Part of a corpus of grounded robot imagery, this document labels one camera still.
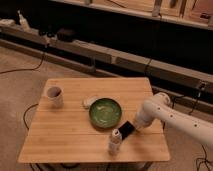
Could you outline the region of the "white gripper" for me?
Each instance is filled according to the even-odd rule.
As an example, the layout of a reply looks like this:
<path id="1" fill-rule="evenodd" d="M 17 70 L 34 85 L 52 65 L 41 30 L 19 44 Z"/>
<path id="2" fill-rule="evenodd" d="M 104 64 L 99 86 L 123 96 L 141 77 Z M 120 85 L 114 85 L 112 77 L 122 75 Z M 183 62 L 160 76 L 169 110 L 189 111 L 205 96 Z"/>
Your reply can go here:
<path id="1" fill-rule="evenodd" d="M 134 117 L 133 125 L 136 130 L 142 127 L 148 127 L 150 125 L 150 118 L 146 114 L 138 112 Z"/>

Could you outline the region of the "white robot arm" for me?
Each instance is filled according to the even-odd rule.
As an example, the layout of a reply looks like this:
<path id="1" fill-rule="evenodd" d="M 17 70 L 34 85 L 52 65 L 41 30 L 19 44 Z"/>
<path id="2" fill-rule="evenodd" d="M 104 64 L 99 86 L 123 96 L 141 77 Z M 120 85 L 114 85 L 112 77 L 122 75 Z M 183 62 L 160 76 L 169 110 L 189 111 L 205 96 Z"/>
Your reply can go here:
<path id="1" fill-rule="evenodd" d="M 135 115 L 134 127 L 146 128 L 159 119 L 213 149 L 213 123 L 176 111 L 169 107 L 170 102 L 162 92 L 146 98 Z"/>

